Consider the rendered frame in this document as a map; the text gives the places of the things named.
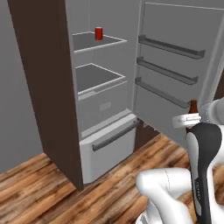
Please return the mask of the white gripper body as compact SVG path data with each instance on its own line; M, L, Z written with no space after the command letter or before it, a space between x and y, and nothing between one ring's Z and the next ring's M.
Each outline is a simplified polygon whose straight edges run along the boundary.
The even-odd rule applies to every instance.
M178 115L172 118L172 125L175 129L190 128L199 123L201 116L198 113Z

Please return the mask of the grey fridge door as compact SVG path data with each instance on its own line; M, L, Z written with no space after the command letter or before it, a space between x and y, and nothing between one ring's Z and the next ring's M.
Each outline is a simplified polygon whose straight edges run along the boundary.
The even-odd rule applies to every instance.
M224 0L144 0L139 35L196 51L203 59L191 59L138 42L137 55L179 74L199 79L187 85L136 63L135 78L181 101L196 100L202 106L214 99L224 69ZM175 129L172 118L186 114L181 108L135 83L133 112L153 129L186 147L186 130Z

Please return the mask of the grey fridge shelf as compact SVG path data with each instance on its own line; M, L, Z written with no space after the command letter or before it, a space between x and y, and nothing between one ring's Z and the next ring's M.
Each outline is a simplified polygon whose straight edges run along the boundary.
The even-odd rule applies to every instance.
M91 31L76 33L73 35L73 52L83 53L106 46L114 46L126 43L125 39L104 35L102 40L95 40L95 34Z
M90 63L75 68L78 95L125 78L124 75Z

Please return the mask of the grey fridge with brown side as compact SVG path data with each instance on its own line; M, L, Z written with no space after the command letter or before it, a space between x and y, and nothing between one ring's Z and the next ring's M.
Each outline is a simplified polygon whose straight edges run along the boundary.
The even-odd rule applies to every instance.
M44 153L78 188L83 188L80 141L133 114L141 0L7 0ZM126 43L74 53L73 35L95 33ZM75 68L86 64L125 76L78 94ZM126 81L127 108L84 131L78 101Z

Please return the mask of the brown soda bottle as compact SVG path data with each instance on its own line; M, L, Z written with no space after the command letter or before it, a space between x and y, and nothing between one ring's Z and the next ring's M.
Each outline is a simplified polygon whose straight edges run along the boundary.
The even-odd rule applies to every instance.
M192 127L194 125L196 125L200 119L198 118L199 116L199 111L198 111L198 106L197 106L197 101L196 100L191 100L191 104L190 104L190 109L189 109L189 114L194 114L194 117L193 117L193 121L194 121L194 124L190 124L188 125L186 128L185 128L185 131L186 132L189 132Z

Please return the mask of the grey crisper drawer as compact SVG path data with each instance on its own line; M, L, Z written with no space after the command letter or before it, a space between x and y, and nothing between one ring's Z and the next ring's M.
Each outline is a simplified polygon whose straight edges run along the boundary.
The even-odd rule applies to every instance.
M124 111L127 108L127 88L128 83L124 81L113 87L82 96L78 101L80 130L92 128Z

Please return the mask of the grey freezer drawer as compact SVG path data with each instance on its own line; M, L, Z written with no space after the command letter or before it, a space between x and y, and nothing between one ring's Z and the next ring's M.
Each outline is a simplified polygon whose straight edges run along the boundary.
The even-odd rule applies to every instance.
M84 185L94 182L133 153L136 128L98 151L93 151L92 145L105 141L129 127L136 120L137 117L135 115L126 115L111 123L108 127L80 141L80 158Z

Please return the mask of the red soda can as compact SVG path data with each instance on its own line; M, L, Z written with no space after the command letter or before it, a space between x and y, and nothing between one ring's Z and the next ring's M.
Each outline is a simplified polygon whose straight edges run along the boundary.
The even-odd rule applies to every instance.
M94 28L94 38L99 41L103 40L103 29L101 27Z

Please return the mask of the grey door shelf rail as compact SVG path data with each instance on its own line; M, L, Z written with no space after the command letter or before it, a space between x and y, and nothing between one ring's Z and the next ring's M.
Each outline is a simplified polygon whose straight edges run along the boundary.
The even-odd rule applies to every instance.
M138 42L140 44L151 46L170 53L176 53L195 60L203 59L206 54L205 50L196 51L193 49L185 48L183 46L172 45L155 39L147 38L145 35L139 35Z
M163 75L168 76L174 80L183 82L187 85L194 85L197 83L197 81L199 79L198 76L190 78L181 73L177 73L172 70L166 69L164 67L158 66L156 64L150 63L150 62L146 61L143 57L138 57L136 59L136 63L142 67L146 67L154 72L163 74Z
M180 99L178 99L178 98L176 98L176 97L174 97L170 94L167 94L166 92L164 92L162 90L159 90L159 89L153 87L150 84L147 84L147 83L143 82L141 77L135 78L135 83L139 87L144 88L144 89L152 92L153 94L158 95L158 96L166 99L167 101L181 107L182 109L187 109L187 108L190 107L190 102L189 101L181 101Z

